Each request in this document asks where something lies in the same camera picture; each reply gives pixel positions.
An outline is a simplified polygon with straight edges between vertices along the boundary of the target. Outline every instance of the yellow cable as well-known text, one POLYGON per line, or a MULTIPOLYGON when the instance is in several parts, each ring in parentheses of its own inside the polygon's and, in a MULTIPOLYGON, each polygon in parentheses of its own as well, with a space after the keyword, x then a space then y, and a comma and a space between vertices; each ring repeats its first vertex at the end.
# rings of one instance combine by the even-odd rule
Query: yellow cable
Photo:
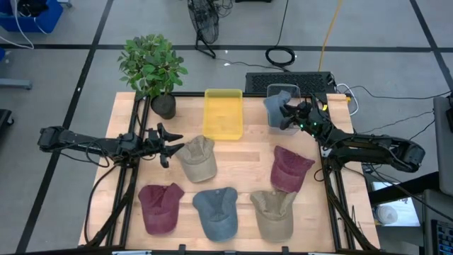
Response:
POLYGON ((338 0, 337 9, 335 10, 335 14, 333 14, 331 25, 328 27, 327 35, 326 35, 326 38, 324 39, 323 48, 321 50, 321 58, 319 59, 318 72, 321 71, 321 67, 323 66, 324 49, 326 48, 328 36, 332 32, 333 24, 335 24, 335 20, 337 19, 337 15, 338 15, 338 12, 340 11, 340 7, 341 7, 342 3, 343 3, 343 0, 338 0))

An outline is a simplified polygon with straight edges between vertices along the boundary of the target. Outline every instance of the wooden tabletop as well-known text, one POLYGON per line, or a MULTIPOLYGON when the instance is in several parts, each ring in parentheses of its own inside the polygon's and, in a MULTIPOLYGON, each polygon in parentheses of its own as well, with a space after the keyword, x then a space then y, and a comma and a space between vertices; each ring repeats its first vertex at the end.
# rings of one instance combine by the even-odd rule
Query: wooden tabletop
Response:
MULTIPOLYGON (((127 132, 133 103, 133 93, 117 93, 107 137, 117 137, 118 134, 127 132)), ((149 111, 147 126, 156 127, 157 123, 162 122, 169 132, 184 135, 183 139, 176 141, 177 143, 187 142, 202 134, 203 107, 203 97, 178 97, 176 117, 172 120, 163 120, 149 111)), ((345 95, 329 94, 328 107, 336 127, 345 132, 352 132, 345 95)), ((267 119, 262 98, 244 98, 243 137, 237 141, 215 141, 214 153, 218 172, 214 178, 202 183, 191 183, 176 157, 169 159, 168 169, 163 169, 159 160, 141 160, 126 248, 175 250, 179 244, 185 244, 187 250, 281 251, 282 246, 288 246, 290 251, 335 251, 324 183, 314 180, 314 172, 321 168, 317 142, 305 132, 297 132, 295 135, 271 135, 267 119), (281 243, 270 243, 261 239, 255 210, 250 201, 251 192, 272 190, 270 170, 275 145, 316 161, 307 172, 302 189, 294 201, 294 234, 289 241, 281 243), (145 185, 170 185, 173 182, 185 191, 180 201, 176 229, 165 236, 151 236, 144 228, 137 194, 145 185), (236 202, 239 230, 232 240, 215 243, 206 238, 198 212, 192 206, 192 199, 197 192, 227 186, 235 188, 239 193, 236 202)), ((360 163, 352 162, 348 167, 362 172, 360 163)), ((99 168, 96 180, 106 171, 107 169, 99 168)), ((115 170, 106 177, 93 196, 88 224, 90 238, 102 227, 111 213, 118 174, 119 170, 115 170)), ((360 223, 360 228, 368 240, 379 247, 363 176, 348 170, 342 171, 342 175, 350 214, 354 205, 357 224, 360 223)), ((117 221, 117 230, 121 224, 122 216, 117 221)), ((338 226, 342 246, 346 247, 341 220, 338 221, 338 226)), ((114 244, 117 244, 118 240, 119 231, 116 231, 114 244)))

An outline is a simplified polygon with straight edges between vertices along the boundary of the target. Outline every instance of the black keyboard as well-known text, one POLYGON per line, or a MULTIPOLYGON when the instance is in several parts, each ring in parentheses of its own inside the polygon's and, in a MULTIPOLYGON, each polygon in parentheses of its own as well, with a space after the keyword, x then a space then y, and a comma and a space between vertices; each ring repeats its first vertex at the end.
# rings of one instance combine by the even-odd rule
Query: black keyboard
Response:
POLYGON ((434 252, 439 255, 453 255, 453 225, 431 220, 434 252))

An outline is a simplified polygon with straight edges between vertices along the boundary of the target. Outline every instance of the white cable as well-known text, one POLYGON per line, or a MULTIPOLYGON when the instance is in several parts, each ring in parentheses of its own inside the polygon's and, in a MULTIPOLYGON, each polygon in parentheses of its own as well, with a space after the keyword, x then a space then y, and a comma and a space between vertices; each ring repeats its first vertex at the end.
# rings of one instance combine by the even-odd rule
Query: white cable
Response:
POLYGON ((348 89, 347 91, 349 91, 351 93, 352 99, 354 99, 354 102, 355 102, 355 105, 357 106, 357 108, 352 113, 350 113, 349 115, 352 116, 352 115, 356 114, 359 111, 359 102, 357 102, 357 99, 355 98, 354 92, 352 92, 352 90, 349 89, 349 86, 346 85, 346 84, 337 84, 337 87, 338 86, 345 86, 348 89))
POLYGON ((18 2, 17 0, 14 0, 14 3, 16 3, 16 7, 14 9, 14 18, 16 18, 16 23, 17 23, 17 27, 19 28, 19 31, 21 32, 22 36, 30 43, 31 47, 30 46, 27 46, 27 45, 19 45, 17 43, 14 43, 14 42, 11 42, 10 40, 7 40, 3 37, 0 36, 0 39, 4 40, 5 42, 7 43, 11 43, 12 45, 15 45, 17 47, 22 47, 22 48, 25 48, 25 49, 30 49, 30 50, 34 50, 35 49, 35 46, 34 44, 30 41, 30 39, 28 39, 28 37, 23 33, 22 31, 22 28, 21 28, 21 25, 19 25, 19 19, 17 18, 17 8, 18 8, 18 2))

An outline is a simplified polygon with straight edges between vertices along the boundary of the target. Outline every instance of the gray baseball cap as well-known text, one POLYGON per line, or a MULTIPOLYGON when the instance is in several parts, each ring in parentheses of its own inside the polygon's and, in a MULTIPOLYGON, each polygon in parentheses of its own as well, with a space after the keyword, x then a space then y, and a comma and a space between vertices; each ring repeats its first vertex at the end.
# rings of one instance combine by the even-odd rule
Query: gray baseball cap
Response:
POLYGON ((255 191, 250 200, 255 206, 256 221, 261 237, 270 242, 284 242, 293 233, 292 202, 295 192, 255 191))
POLYGON ((238 232, 237 199, 238 192, 231 187, 201 191, 193 197, 193 206, 209 240, 225 242, 238 232))
POLYGON ((217 174, 213 149, 214 141, 199 135, 176 152, 189 181, 197 183, 217 174))
POLYGON ((291 100, 291 94, 287 91, 281 91, 279 94, 269 96, 264 99, 264 105, 268 110, 269 126, 278 128, 285 118, 280 111, 280 106, 284 106, 291 100))

